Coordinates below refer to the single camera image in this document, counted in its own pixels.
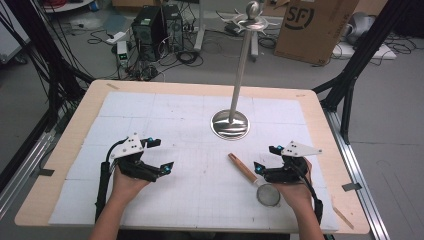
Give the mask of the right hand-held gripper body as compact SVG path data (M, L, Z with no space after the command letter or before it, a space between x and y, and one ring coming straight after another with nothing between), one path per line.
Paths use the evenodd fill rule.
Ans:
M308 173L308 165L306 156L318 155L322 153L321 149L317 149L308 145L291 141L282 151L280 156L283 166L279 168L266 168L264 179L270 183L295 183L300 180L302 175Z

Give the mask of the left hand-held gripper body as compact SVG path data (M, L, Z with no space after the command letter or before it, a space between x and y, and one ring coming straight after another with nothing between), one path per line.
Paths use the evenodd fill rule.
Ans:
M159 177L159 167L144 163L141 156L145 149L137 133L116 142L109 151L109 159L118 165L121 172L128 177L155 182Z

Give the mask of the mesh strainer with wooden handle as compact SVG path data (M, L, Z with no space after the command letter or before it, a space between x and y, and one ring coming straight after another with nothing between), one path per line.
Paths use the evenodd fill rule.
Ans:
M276 207L281 200L280 192L268 183L260 183L253 172L233 153L228 154L229 159L236 168L254 185L257 187L256 199L260 204L266 207Z

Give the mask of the steel utensil stand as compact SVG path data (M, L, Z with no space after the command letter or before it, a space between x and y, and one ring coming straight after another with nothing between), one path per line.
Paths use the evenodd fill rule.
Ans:
M250 0L243 13L230 18L243 33L243 41L238 61L238 67L231 97L229 109L216 112L210 120L212 132L220 139L237 141L246 137L251 129L249 116L238 109L241 94L242 81L245 74L247 59L251 50L251 42L254 34L264 32L270 22L262 16L262 6L258 0Z

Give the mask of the person's left hand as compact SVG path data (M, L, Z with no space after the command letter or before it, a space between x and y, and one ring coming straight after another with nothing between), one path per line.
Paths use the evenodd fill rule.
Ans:
M149 181L126 176L121 172L119 167L116 167L110 198L122 203L129 203L148 184Z

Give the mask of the person's right hand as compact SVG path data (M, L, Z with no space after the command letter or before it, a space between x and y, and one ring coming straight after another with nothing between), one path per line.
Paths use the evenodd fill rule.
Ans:
M311 192L303 181L294 184L273 183L273 186L283 195L295 214L313 212Z

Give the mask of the white device with green display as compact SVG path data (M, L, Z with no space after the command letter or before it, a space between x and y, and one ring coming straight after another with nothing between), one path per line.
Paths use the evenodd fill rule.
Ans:
M127 67L129 60L127 42L118 41L116 47L117 62L120 66Z

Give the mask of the large black computer tower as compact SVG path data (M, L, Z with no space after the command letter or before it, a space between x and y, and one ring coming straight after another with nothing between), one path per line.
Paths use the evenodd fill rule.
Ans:
M166 38L161 7L144 5L131 27L141 58L157 61L159 44Z

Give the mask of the white power strip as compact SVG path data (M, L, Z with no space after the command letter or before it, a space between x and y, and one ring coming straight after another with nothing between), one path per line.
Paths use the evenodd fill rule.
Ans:
M109 45L113 45L113 44L117 43L118 41L120 41L125 36L126 36L125 32L118 32L118 33L114 34L112 37L110 37L109 39L107 39L106 43L109 44Z

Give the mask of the slim black computer tower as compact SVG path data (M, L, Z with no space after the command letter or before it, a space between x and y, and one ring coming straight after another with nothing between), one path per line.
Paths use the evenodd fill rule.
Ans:
M163 14L170 50L172 52L183 51L183 21L178 6L175 4L165 5Z

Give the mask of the brown cardboard box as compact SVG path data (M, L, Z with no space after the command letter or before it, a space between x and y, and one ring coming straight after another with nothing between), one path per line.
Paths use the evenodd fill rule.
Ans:
M359 0L289 0L276 56L325 65Z

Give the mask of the white stand pole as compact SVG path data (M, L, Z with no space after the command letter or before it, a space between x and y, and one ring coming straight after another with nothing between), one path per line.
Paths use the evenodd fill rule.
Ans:
M199 27L196 35L196 41L194 44L194 50L200 52L202 49L204 34L205 34L205 24L204 24L204 2L205 0L199 0Z

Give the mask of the white flat board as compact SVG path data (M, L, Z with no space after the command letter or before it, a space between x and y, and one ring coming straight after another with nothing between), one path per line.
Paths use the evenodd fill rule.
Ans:
M347 42L339 42L333 49L332 56L339 59L351 58L358 49L354 49L352 45ZM397 55L385 44L380 45L376 50L366 49L365 53L373 53L373 59L394 60Z

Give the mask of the aluminium rail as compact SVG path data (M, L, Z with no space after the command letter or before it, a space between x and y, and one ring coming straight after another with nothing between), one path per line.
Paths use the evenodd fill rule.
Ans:
M347 168L347 172L354 185L353 191L357 194L359 202L366 216L370 227L372 240L391 240L383 222L383 219L378 211L375 201L372 197L365 176L362 173L356 155L350 143L346 143L341 130L341 120L336 112L325 110L324 115L328 121L329 127L333 133L336 144L342 156L342 160Z
M43 132L27 144L27 151L20 155L22 162L16 172L0 191L0 219L2 219L13 204L19 192L23 189L30 175L47 154L47 150L56 138L56 131Z

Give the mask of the black metal frame post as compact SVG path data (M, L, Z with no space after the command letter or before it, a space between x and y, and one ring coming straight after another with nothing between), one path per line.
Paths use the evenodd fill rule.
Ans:
M322 108L327 111L335 112L339 103L343 102L340 133L346 143L350 143L349 125L354 87L358 77L373 56L373 53L367 54L365 50L376 50L382 45L413 2L414 0L388 0L363 41L357 47L358 51L350 58L341 73L313 88L316 94L325 90L329 91L327 96L320 101Z
M34 0L3 1L34 47L30 47L25 42L2 13L0 13L0 22L28 54L40 79L49 86L46 129L50 130L59 120L60 107L66 102L77 102L84 96L85 90L78 79L91 84L94 78L65 60L48 31L41 9Z

